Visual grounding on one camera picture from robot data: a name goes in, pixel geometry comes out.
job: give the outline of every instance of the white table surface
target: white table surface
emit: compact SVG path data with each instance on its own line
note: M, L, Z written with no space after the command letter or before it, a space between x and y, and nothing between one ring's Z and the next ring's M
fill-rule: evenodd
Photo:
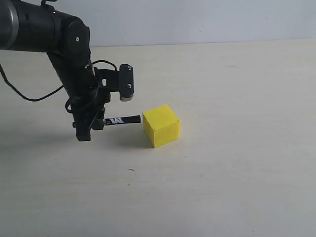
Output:
M92 59L135 68L134 99L114 95L108 117L168 103L180 139L152 149L132 124L80 143L64 90L31 103L0 81L1 237L315 235L316 40L94 48ZM60 85L45 54L2 51L0 63L27 96Z

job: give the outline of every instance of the black cable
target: black cable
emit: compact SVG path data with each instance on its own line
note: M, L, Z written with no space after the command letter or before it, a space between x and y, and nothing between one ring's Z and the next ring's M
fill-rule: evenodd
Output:
M25 99L25 100L27 100L27 101L31 101L31 102L38 102L38 101L44 100L44 99L48 98L49 96L52 96L53 94L56 94L58 91L60 91L62 88L64 88L64 86L61 86L61 87L59 87L58 89L54 90L52 93L49 93L48 95L43 96L43 97L41 97L41 98L39 98L39 99L30 99L30 98L24 96L17 88L14 87L14 85L12 85L12 84L8 81L8 78L6 77L6 74L4 73L4 70L3 70L2 66L1 66L1 64L0 64L0 73L1 73L1 75L2 75L2 77L3 77L4 82L5 82L8 86L10 86L10 87L12 88L12 90L14 90L14 91L15 91L19 96L21 96L23 99Z
M116 67L116 65L115 65L114 63L109 62L109 61L106 61L106 60L97 60L97 61L93 62L92 65L97 64L97 63L107 63L107 64L110 64L110 65L112 65L112 66L115 68L115 71L118 71L118 68Z

